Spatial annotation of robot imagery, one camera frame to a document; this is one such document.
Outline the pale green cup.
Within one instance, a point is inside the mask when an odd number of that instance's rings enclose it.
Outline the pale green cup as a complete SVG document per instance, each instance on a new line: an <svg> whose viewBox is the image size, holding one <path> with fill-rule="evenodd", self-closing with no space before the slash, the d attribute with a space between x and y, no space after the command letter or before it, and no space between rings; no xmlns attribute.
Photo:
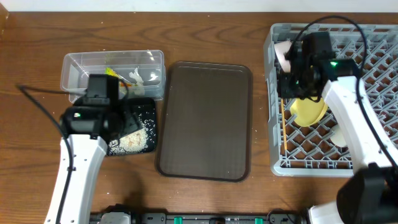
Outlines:
<svg viewBox="0 0 398 224"><path fill-rule="evenodd" d="M347 144L339 125L337 124L334 127L332 127L331 131L332 131L332 135L330 137L331 142L338 147L346 147Z"/></svg>

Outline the wooden chopstick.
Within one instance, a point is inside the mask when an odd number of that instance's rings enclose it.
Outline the wooden chopstick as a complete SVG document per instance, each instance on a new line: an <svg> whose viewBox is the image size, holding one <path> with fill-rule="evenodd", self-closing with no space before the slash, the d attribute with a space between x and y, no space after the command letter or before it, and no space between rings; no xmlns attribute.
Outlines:
<svg viewBox="0 0 398 224"><path fill-rule="evenodd" d="M284 151L287 151L287 136L286 136L286 129L285 129L285 108L284 108L284 99L280 99L280 108L281 108L281 115L282 115L282 133L283 133L283 143L284 143Z"/></svg>

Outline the yellow plate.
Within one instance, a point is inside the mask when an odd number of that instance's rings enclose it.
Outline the yellow plate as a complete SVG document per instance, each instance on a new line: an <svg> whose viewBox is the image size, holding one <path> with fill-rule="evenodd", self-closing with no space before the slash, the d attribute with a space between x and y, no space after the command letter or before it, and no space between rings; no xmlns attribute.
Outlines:
<svg viewBox="0 0 398 224"><path fill-rule="evenodd" d="M295 99L290 107L291 115L296 115L294 122L301 127L308 127L316 124L321 120L327 109L328 105L320 98L320 101L315 102L317 97L306 98L304 100Z"/></svg>

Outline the white tissue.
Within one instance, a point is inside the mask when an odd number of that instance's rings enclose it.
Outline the white tissue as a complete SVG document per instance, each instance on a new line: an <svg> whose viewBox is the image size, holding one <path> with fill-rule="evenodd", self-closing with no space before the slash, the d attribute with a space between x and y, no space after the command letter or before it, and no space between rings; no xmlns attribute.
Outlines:
<svg viewBox="0 0 398 224"><path fill-rule="evenodd" d="M145 94L144 81L138 73L138 68L136 67L133 72L130 72L129 76L135 81L135 83L132 85L134 94L143 96Z"/></svg>

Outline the white bowl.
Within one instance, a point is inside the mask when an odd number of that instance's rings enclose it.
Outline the white bowl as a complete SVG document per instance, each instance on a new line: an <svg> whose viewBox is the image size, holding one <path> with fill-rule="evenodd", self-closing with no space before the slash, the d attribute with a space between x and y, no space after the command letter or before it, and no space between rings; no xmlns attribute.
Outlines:
<svg viewBox="0 0 398 224"><path fill-rule="evenodd" d="M290 61L285 58L286 53L290 50L292 43L290 41L279 42L274 44L274 50L277 60L283 72L290 73Z"/></svg>

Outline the green snack wrapper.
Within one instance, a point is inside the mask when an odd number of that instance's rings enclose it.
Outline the green snack wrapper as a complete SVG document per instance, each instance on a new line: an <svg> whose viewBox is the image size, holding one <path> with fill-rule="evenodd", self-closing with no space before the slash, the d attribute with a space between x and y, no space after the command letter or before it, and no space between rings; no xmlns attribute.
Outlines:
<svg viewBox="0 0 398 224"><path fill-rule="evenodd" d="M112 77L116 77L119 78L120 80L123 80L127 86L132 86L132 83L129 82L127 79L125 79L124 77L120 76L117 72L115 72L112 68L110 67L106 67L104 70L106 75L112 76Z"/></svg>

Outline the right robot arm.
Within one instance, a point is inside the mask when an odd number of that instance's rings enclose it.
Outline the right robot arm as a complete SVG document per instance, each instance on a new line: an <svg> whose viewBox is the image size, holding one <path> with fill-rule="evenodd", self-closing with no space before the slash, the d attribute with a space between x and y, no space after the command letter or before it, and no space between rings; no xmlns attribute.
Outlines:
<svg viewBox="0 0 398 224"><path fill-rule="evenodd" d="M323 100L351 154L353 176L335 201L308 209L308 223L397 223L397 148L373 110L353 59L337 59L328 32L274 46L281 98Z"/></svg>

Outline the rice leftovers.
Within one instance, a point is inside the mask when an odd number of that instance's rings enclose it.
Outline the rice leftovers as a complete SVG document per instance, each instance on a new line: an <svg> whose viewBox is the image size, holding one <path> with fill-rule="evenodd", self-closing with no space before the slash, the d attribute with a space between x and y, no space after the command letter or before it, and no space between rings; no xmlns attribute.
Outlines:
<svg viewBox="0 0 398 224"><path fill-rule="evenodd" d="M152 152L157 145L157 130L153 119L145 119L142 129L109 143L109 156Z"/></svg>

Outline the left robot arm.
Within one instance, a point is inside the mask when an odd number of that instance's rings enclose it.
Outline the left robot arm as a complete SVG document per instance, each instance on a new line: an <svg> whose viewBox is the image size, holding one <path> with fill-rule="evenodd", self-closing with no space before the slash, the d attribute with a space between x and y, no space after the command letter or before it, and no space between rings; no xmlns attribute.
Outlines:
<svg viewBox="0 0 398 224"><path fill-rule="evenodd" d="M61 115L60 166L46 223L88 223L95 185L108 144L140 129L123 80L90 75L84 94Z"/></svg>

